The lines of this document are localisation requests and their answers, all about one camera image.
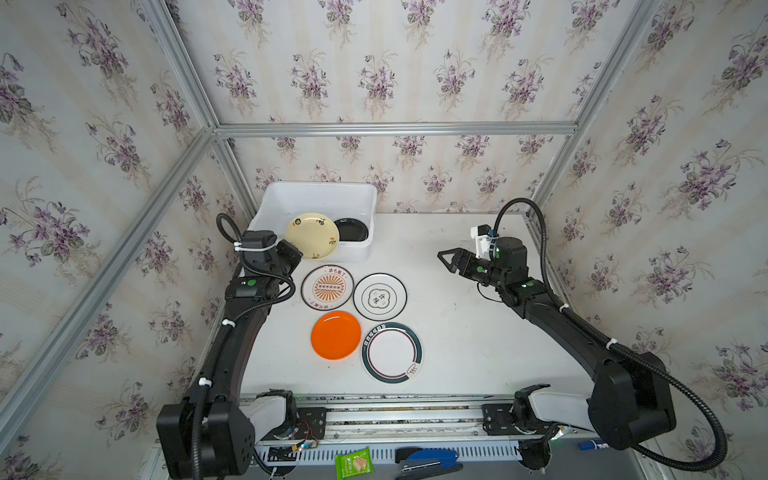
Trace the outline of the cream plate small flowers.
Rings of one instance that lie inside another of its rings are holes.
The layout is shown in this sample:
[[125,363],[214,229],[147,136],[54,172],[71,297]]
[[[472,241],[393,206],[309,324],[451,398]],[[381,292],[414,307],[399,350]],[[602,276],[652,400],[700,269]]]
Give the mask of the cream plate small flowers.
[[284,238],[307,260],[329,257],[340,242],[334,221],[320,213],[304,213],[295,217],[286,227]]

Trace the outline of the black round plate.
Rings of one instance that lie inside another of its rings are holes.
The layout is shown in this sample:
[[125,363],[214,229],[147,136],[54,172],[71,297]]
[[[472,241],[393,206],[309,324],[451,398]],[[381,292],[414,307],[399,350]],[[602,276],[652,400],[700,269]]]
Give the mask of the black round plate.
[[355,218],[341,218],[334,221],[340,242],[363,242],[369,237],[367,225]]

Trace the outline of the orange plastic plate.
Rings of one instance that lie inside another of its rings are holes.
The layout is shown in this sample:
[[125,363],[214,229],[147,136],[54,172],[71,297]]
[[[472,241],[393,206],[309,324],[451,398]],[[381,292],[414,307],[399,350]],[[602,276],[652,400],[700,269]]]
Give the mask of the orange plastic plate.
[[310,341],[314,352],[325,360],[342,360],[360,344],[362,330],[358,319],[344,311],[330,312],[314,325]]

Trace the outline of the green rimmed white plate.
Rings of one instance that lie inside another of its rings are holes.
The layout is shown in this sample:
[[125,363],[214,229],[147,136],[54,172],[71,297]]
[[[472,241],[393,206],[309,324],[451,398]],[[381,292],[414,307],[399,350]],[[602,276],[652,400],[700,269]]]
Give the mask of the green rimmed white plate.
[[424,352],[420,338],[410,327],[398,322],[384,322],[364,337],[361,359],[375,380],[395,385],[418,374]]

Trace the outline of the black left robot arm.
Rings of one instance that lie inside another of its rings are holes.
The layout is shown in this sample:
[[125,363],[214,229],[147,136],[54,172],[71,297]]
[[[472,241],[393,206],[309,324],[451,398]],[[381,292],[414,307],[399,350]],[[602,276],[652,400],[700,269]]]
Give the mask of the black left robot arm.
[[290,300],[301,252],[271,230],[239,230],[226,213],[216,226],[232,244],[237,268],[225,289],[214,339],[182,399],[164,405],[156,428],[173,479],[222,479],[244,474],[260,436],[241,410],[244,373],[273,306]]

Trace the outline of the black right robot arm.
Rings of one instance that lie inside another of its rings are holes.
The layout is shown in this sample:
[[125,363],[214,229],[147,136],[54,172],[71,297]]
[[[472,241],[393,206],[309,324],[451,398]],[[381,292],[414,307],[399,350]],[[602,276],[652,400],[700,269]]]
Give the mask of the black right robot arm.
[[[523,242],[501,234],[504,215],[518,202],[507,202],[493,225],[480,226],[478,238],[483,245],[478,251],[442,250],[438,259],[449,272],[493,287],[504,305],[549,335],[589,374],[593,390],[587,416],[608,446],[633,449],[680,471],[703,472],[720,466],[728,455],[728,435],[714,411],[672,376],[655,354],[634,352],[578,315],[555,294],[546,271],[538,279],[530,276]],[[686,397],[711,428],[713,447],[702,459],[677,460],[643,445],[676,428],[673,390]]]

